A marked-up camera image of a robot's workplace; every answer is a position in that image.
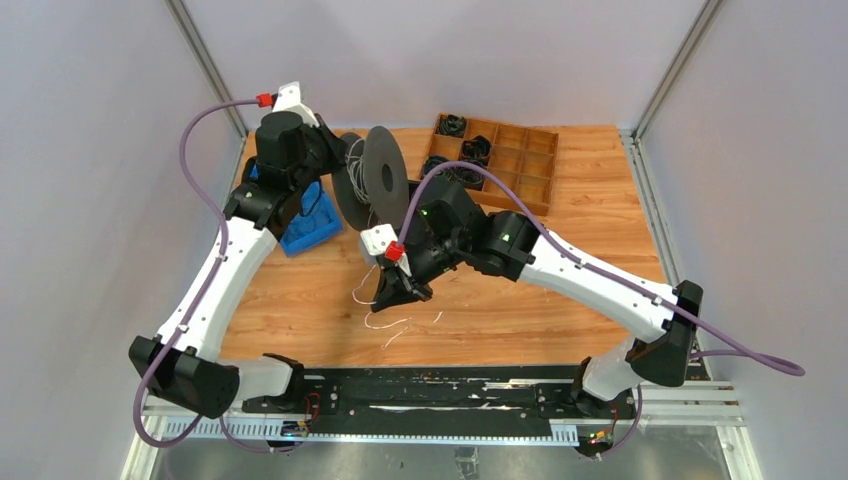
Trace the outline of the black cable spool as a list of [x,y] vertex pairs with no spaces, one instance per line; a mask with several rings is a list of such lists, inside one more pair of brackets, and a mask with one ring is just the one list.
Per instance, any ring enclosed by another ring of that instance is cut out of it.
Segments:
[[332,174],[336,203],[356,231],[378,224],[401,227],[410,202],[409,180],[401,149],[392,132],[371,128],[362,137],[341,135],[342,168]]

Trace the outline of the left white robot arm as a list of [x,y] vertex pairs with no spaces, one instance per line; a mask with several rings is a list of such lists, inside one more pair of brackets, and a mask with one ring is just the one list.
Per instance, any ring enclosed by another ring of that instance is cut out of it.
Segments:
[[218,215],[218,234],[198,277],[151,338],[128,351],[146,391],[202,417],[221,417],[233,403],[258,397],[283,413],[306,400],[303,365],[278,354],[222,364],[221,345],[247,286],[321,176],[341,169],[346,144],[318,114],[276,111],[256,131],[256,154]]

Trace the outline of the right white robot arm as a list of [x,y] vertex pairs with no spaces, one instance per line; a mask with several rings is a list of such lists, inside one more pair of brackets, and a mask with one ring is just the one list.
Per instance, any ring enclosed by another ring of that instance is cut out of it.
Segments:
[[374,312],[427,301],[431,281],[465,263],[475,271],[560,293],[623,326],[630,338],[584,359],[570,396],[582,415],[595,417],[621,392],[644,381],[679,387],[687,377],[703,290],[632,275],[573,247],[522,213],[486,213],[457,183],[437,177],[420,185],[422,197],[407,237],[389,224],[360,233],[366,259],[379,266]]

